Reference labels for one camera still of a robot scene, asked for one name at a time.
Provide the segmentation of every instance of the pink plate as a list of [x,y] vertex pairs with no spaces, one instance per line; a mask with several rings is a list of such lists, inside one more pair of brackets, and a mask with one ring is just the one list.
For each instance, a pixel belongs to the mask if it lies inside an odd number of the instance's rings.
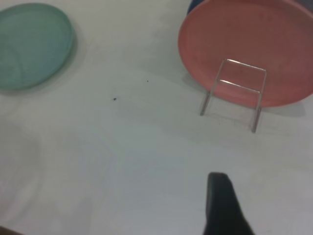
[[[313,14],[292,0],[205,0],[183,22],[179,52],[191,76],[211,90],[223,59],[266,69],[263,107],[313,92]],[[227,63],[220,79],[260,90],[263,74]],[[255,106],[256,93],[219,83],[215,95]]]

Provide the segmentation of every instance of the green plate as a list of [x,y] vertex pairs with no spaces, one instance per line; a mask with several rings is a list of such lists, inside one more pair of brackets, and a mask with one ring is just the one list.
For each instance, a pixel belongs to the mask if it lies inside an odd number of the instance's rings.
[[21,4],[0,12],[0,89],[33,87],[51,77],[68,58],[73,27],[58,8]]

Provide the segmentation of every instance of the plate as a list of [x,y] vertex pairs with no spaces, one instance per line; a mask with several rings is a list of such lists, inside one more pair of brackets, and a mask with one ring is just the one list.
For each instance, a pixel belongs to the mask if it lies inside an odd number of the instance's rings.
[[[179,52],[208,91],[222,60],[231,59],[267,70],[263,107],[294,103],[313,92],[313,15],[292,0],[205,0],[185,18]],[[220,79],[260,90],[263,74],[226,64]],[[256,105],[256,93],[225,83],[214,93]]]
[[20,90],[50,78],[73,46],[74,31],[58,8],[41,3],[0,12],[0,89]]

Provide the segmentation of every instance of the wire plate stand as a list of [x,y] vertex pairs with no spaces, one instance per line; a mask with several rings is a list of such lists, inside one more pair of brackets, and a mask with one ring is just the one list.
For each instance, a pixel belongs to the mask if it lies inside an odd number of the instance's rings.
[[[259,90],[251,89],[249,87],[244,87],[244,86],[241,86],[239,84],[235,84],[235,83],[232,83],[232,82],[229,82],[229,81],[221,80],[220,79],[220,75],[221,75],[221,72],[223,70],[223,66],[225,65],[226,62],[238,64],[239,66],[244,66],[244,67],[247,67],[247,68],[251,68],[251,69],[254,69],[254,70],[259,70],[259,71],[264,72],[264,79],[263,79],[261,90],[259,91]],[[205,96],[205,99],[204,99],[204,103],[203,103],[203,107],[201,109],[201,114],[200,115],[201,116],[204,115],[205,110],[207,108],[207,105],[208,105],[210,99],[212,98],[212,96],[214,94],[214,90],[215,90],[216,85],[217,85],[218,82],[223,82],[223,83],[227,83],[229,85],[235,86],[235,87],[240,87],[242,89],[246,89],[246,90],[249,90],[251,92],[255,92],[259,96],[256,108],[255,108],[255,114],[254,114],[254,118],[253,118],[252,129],[251,129],[252,132],[255,133],[256,132],[256,128],[258,126],[261,110],[262,110],[261,102],[262,102],[263,91],[264,91],[264,86],[265,86],[267,75],[268,74],[267,74],[267,71],[265,69],[262,69],[262,68],[259,68],[259,67],[255,67],[255,66],[252,66],[252,65],[248,65],[248,64],[244,64],[244,63],[241,63],[239,61],[235,61],[235,60],[231,60],[231,59],[223,59],[221,65],[220,65],[220,69],[219,69],[219,71],[218,71],[218,73],[216,75],[215,81],[213,83],[213,86],[211,88],[211,91],[207,91],[206,92],[206,96]]]

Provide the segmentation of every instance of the white surface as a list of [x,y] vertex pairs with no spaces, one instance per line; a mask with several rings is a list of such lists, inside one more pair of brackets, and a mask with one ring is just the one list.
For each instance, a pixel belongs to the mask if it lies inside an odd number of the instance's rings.
[[189,0],[45,2],[79,47],[47,84],[0,96],[1,225],[200,235],[206,177],[222,171],[257,235],[312,234],[313,96],[263,112],[257,134],[251,110],[217,99],[200,117],[203,90],[177,50]]

